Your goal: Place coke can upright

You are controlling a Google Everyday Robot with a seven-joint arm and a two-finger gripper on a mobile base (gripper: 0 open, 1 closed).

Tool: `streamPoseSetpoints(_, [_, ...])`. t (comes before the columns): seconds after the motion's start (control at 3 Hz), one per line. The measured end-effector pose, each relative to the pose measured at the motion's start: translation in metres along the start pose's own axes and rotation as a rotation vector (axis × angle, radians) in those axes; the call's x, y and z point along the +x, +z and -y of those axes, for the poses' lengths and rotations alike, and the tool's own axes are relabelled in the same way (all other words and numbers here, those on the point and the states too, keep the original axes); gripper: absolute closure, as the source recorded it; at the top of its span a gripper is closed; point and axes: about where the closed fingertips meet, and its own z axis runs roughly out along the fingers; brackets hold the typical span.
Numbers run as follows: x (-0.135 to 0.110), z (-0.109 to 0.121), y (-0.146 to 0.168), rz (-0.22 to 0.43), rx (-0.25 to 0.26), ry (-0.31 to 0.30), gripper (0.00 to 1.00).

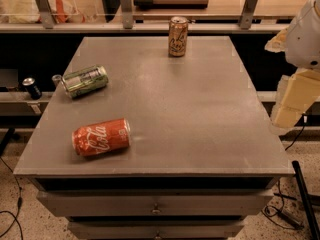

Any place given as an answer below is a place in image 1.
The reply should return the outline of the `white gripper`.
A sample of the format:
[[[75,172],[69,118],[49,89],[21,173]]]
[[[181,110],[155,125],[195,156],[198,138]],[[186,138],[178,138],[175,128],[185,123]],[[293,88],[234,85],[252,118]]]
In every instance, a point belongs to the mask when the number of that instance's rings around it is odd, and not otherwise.
[[[278,32],[264,49],[285,51],[286,61],[299,67],[293,75],[281,77],[271,112],[275,127],[293,128],[320,97],[320,0],[308,0],[291,21],[288,32],[287,28]]]

